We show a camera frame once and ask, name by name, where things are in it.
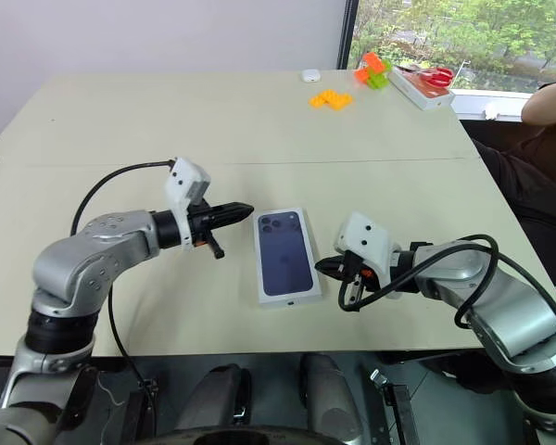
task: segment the black cable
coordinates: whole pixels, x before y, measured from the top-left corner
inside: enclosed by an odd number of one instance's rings
[[[81,202],[81,205],[77,208],[76,213],[74,214],[74,219],[72,220],[72,226],[70,228],[70,236],[76,235],[78,231],[78,224],[81,220],[82,212],[88,205],[91,198],[105,183],[115,178],[116,176],[121,175],[122,173],[130,172],[132,170],[146,169],[150,167],[172,168],[173,165],[175,165],[175,161],[172,159],[163,160],[161,162],[146,162],[143,164],[134,164],[134,165],[129,165],[127,167],[123,167],[105,176],[98,183],[96,183],[93,186],[93,188],[91,188],[91,190],[89,190],[89,193],[86,194],[86,196]],[[118,328],[115,325],[115,319],[113,317],[113,286],[111,286],[111,288],[109,289],[109,293],[107,294],[107,308],[109,311],[109,326],[111,328],[111,333],[113,334],[113,338],[115,339],[115,343],[118,346],[118,349],[120,350],[121,356],[125,359],[127,365],[132,370],[132,373],[136,377],[136,380],[138,380],[141,389],[145,392],[146,398],[148,399],[148,404],[150,405],[150,409],[152,410],[153,436],[156,436],[157,435],[157,406],[155,405],[155,400],[152,397],[151,392],[148,390],[148,386],[146,385],[144,378],[138,371],[138,368],[136,368],[135,363],[133,362],[132,358],[130,357],[126,349],[123,347],[123,344],[121,343],[120,335],[118,333]]]
[[[99,188],[101,188],[105,183],[107,183],[111,179],[115,178],[116,176],[121,175],[122,173],[130,172],[132,170],[147,169],[149,167],[169,167],[169,168],[173,168],[173,165],[175,165],[175,161],[172,160],[172,159],[163,160],[161,162],[145,162],[143,164],[128,165],[127,167],[123,167],[121,169],[115,170],[114,172],[111,172],[110,174],[105,176],[98,183],[96,183],[93,186],[93,188],[91,188],[91,190],[89,190],[89,193],[87,193],[86,197],[84,197],[84,199],[82,200],[81,205],[78,206],[78,209],[76,210],[76,213],[74,214],[74,219],[72,220],[72,227],[70,228],[70,236],[76,235],[76,232],[78,231],[78,223],[81,220],[82,212],[86,208],[86,206],[89,203],[89,201],[91,200],[91,198],[95,195],[95,193],[99,190]]]
[[[488,235],[472,235],[472,236],[466,236],[465,238],[462,238],[462,239],[470,240],[470,239],[478,239],[478,238],[479,239],[485,239],[488,242],[490,242],[490,240],[494,241],[494,239],[491,238]],[[424,269],[427,269],[428,267],[432,266],[433,264],[442,260],[443,258],[445,258],[449,255],[452,255],[453,253],[461,252],[463,250],[476,250],[476,251],[485,252],[488,255],[490,255],[490,257],[491,257],[490,258],[490,263],[488,264],[488,268],[486,270],[486,275],[488,275],[488,273],[491,270],[493,270],[490,267],[490,264],[493,262],[494,258],[497,257],[497,262],[498,262],[498,260],[504,262],[505,264],[507,264],[511,268],[513,268],[518,274],[520,274],[537,291],[537,293],[539,293],[539,295],[544,299],[544,301],[546,301],[546,304],[548,304],[548,306],[550,306],[550,309],[552,309],[552,311],[554,312],[554,315],[556,315],[556,300],[550,295],[550,293],[548,293],[548,291],[544,288],[544,286],[542,286],[538,282],[538,280],[536,280],[536,278],[533,277],[533,275],[531,273],[529,273],[526,269],[524,269],[523,266],[521,266],[515,260],[512,260],[511,258],[507,257],[506,255],[500,253],[499,250],[498,250],[498,244],[496,243],[496,241],[494,241],[494,243],[490,243],[490,245],[491,245],[491,247],[488,248],[486,246],[482,246],[482,245],[475,244],[475,243],[474,244],[458,244],[457,246],[452,246],[450,248],[446,248],[445,250],[441,250],[440,252],[437,252],[432,257],[428,258],[426,261],[423,261],[423,262],[417,264],[416,266],[414,266],[413,268],[411,268],[407,272],[403,273],[402,275],[400,275],[398,278],[393,280],[391,283],[389,283],[387,286],[383,287],[379,291],[374,292],[369,297],[367,297],[365,299],[362,299],[361,301],[357,301],[355,303],[352,303],[352,304],[345,304],[346,289],[348,287],[348,283],[342,282],[342,285],[340,286],[340,291],[338,293],[338,304],[343,311],[346,311],[346,312],[358,311],[360,308],[377,301],[378,299],[384,297],[385,295],[389,294],[390,292],[394,292],[398,287],[403,286],[404,284],[408,283],[411,279],[415,278],[418,273],[422,272]],[[480,284],[480,286],[470,296],[470,299],[476,294],[476,291],[481,286],[482,286],[482,284]]]
[[[470,297],[465,300],[462,305],[457,309],[455,312],[455,317],[453,317],[453,321],[455,325],[460,327],[461,329],[469,329],[470,326],[467,323],[464,323],[461,319],[463,315],[465,315],[476,303],[480,297],[484,294],[492,278],[494,277],[494,273],[497,271],[497,267],[499,266],[499,243],[490,236],[490,235],[470,235],[461,238],[465,241],[474,241],[476,239],[484,239],[490,245],[491,253],[490,253],[490,261],[488,262],[488,267],[486,268],[486,273],[484,274],[484,278],[480,282],[479,286],[475,289],[474,293],[470,295]]]
[[[385,286],[385,287],[381,288],[380,290],[378,290],[377,292],[374,292],[373,294],[371,294],[369,297],[361,299],[360,301],[356,301],[352,304],[346,304],[345,303],[346,288],[348,287],[348,283],[343,282],[342,286],[340,287],[340,292],[338,294],[338,304],[343,311],[347,311],[347,312],[358,311],[360,308],[363,308],[364,306],[366,306],[368,304],[371,304],[371,303],[377,301],[378,299],[381,299],[385,295],[387,295],[391,292],[395,292],[399,287],[405,285],[410,280],[414,279],[416,277],[416,275],[418,275],[418,273],[422,272],[424,269],[429,268],[430,266],[432,266],[436,262],[441,261],[442,259],[448,257],[449,255],[452,255],[452,254],[457,253],[457,252],[462,252],[464,250],[477,250],[477,251],[487,252],[487,249],[490,249],[490,248],[487,248],[487,247],[479,245],[479,244],[470,243],[470,244],[458,244],[456,246],[451,246],[450,248],[446,248],[444,250],[441,250],[440,252],[437,252],[432,257],[430,257],[430,258],[426,259],[425,261],[415,265],[414,267],[412,267],[411,269],[409,269],[408,271],[406,271],[405,273],[400,275],[398,278],[393,280],[387,286]]]

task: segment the person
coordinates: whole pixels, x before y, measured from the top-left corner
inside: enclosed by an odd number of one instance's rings
[[[541,128],[518,148],[500,152],[473,141],[556,286],[556,83],[531,96],[522,121]]]

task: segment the phone box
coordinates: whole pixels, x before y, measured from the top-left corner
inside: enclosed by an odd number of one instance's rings
[[[288,307],[322,299],[302,209],[254,212],[259,304]]]

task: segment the green foliage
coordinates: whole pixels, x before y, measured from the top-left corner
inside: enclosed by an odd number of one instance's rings
[[[536,80],[555,80],[556,0],[360,0],[348,67],[368,51],[475,73],[458,88],[534,91]],[[541,73],[518,59],[527,54],[543,59]]]

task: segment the table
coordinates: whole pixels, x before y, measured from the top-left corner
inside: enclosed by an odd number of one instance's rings
[[[310,107],[326,88],[355,102],[340,111]],[[360,210],[402,246],[493,235],[551,288],[449,108],[420,111],[393,86],[370,90],[350,71],[323,72],[319,83],[295,72],[71,75],[42,88],[0,136],[0,355],[12,354],[24,332],[34,258],[68,234],[88,189],[119,166],[176,155],[211,175],[212,205],[304,208],[316,260],[335,254],[339,224]],[[116,178],[86,219],[165,209],[166,175],[149,169]],[[251,221],[216,237],[226,250],[220,261],[207,248],[171,249],[116,282],[116,321],[131,354],[479,346],[444,303],[409,294],[345,313],[337,282],[323,277],[323,302],[262,309]],[[118,354],[106,310],[95,330],[97,356]]]

